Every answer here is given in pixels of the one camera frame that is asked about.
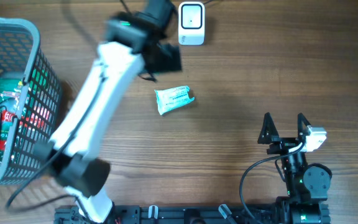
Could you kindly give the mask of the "red coffee stick sachet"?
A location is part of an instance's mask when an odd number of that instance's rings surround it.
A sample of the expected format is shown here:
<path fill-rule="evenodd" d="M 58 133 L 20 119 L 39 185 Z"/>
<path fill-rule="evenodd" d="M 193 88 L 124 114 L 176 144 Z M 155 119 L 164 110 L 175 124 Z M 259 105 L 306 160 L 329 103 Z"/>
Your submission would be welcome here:
<path fill-rule="evenodd" d="M 10 111 L 8 110 L 4 110 L 2 112 L 2 118 L 1 118 L 1 121 L 3 122 L 12 122 L 12 120 L 14 119 L 15 117 L 15 113 L 11 113 Z"/>

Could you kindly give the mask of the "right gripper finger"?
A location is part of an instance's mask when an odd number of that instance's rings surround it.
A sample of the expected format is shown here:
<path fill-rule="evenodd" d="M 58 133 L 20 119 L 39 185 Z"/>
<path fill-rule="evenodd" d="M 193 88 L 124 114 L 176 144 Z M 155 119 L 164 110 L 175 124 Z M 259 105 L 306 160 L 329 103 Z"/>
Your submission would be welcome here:
<path fill-rule="evenodd" d="M 297 121 L 297 127 L 298 127 L 298 138 L 302 139 L 303 137 L 309 135 L 311 124 L 310 122 L 306 119 L 306 117 L 304 116 L 303 113 L 299 113 L 298 114 L 298 121 Z"/>
<path fill-rule="evenodd" d="M 279 134 L 273 122 L 272 116 L 270 113 L 264 114 L 264 120 L 259 138 L 257 140 L 258 144 L 271 144 L 273 142 L 279 141 Z"/>

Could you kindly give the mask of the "green glove package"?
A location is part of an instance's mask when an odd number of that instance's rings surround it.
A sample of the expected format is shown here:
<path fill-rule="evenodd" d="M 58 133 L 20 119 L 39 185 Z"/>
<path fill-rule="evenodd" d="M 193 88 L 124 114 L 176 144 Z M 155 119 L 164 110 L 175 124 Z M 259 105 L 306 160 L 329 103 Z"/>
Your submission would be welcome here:
<path fill-rule="evenodd" d="M 19 108 L 19 98 L 21 95 L 23 83 L 19 79 L 0 79 L 0 111 L 8 110 L 15 113 Z M 6 148 L 9 130 L 13 125 L 12 122 L 3 122 L 0 124 L 0 166 L 2 163 L 4 151 Z"/>

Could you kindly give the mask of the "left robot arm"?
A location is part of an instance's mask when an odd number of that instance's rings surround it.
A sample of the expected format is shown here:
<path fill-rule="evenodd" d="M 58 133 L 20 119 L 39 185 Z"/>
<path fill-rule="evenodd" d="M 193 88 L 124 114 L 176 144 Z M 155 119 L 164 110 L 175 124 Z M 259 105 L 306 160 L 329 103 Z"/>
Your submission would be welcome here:
<path fill-rule="evenodd" d="M 150 0 L 142 11 L 112 16 L 67 116 L 48 140 L 34 146 L 40 172 L 76 199 L 89 222 L 104 223 L 114 208 L 104 188 L 110 165 L 99 158 L 99 145 L 125 90 L 143 73 L 181 69 L 179 48 L 161 44 L 176 11 L 171 1 Z"/>

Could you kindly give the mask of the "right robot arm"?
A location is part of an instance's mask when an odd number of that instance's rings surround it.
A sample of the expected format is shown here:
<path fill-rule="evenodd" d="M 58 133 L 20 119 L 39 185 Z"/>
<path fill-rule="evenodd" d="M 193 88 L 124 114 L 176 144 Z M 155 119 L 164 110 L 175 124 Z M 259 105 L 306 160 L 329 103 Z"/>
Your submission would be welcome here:
<path fill-rule="evenodd" d="M 309 164 L 306 153 L 317 150 L 326 140 L 323 127 L 312 126 L 303 114 L 298 115 L 297 137 L 282 138 L 270 113 L 265 113 L 259 144 L 268 144 L 267 154 L 278 155 L 280 177 L 287 188 L 286 197 L 277 197 L 272 220 L 275 223 L 331 222 L 328 190 L 333 173 L 318 163 Z"/>

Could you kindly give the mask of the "teal tissue packet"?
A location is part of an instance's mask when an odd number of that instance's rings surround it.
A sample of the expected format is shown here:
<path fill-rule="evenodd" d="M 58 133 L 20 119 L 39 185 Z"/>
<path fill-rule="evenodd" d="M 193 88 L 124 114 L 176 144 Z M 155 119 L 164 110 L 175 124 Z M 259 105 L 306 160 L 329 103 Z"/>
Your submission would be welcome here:
<path fill-rule="evenodd" d="M 190 87 L 186 85 L 166 90 L 155 90 L 158 113 L 162 116 L 193 102 L 195 97 L 190 98 L 189 92 Z"/>

